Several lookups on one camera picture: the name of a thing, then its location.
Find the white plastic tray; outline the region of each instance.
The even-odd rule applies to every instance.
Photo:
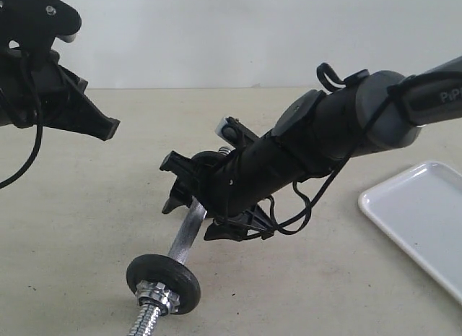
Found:
[[[365,191],[359,207],[462,304],[462,175],[427,161]]]

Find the white wall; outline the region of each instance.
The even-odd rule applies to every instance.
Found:
[[[328,61],[423,72],[462,54],[462,0],[64,0],[83,26],[55,48],[91,87],[273,87]]]

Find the metal bolt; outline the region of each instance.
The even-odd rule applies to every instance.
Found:
[[[54,16],[56,14],[56,9],[53,6],[47,6],[45,10],[48,16]]]

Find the table surface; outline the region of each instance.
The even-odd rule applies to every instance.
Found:
[[[174,175],[166,154],[223,142],[234,116],[257,134],[305,89],[92,90],[121,120],[109,142],[46,129],[37,162],[1,191],[0,335],[126,335],[138,314],[130,261],[167,253],[186,209],[162,215]],[[462,171],[460,121],[425,128],[404,150],[351,161],[296,236],[193,245],[199,306],[156,335],[460,335],[462,308],[360,211],[362,191],[423,160]],[[1,128],[1,174],[18,168],[34,129]],[[313,195],[321,181],[302,190]],[[302,204],[277,193],[277,215]]]

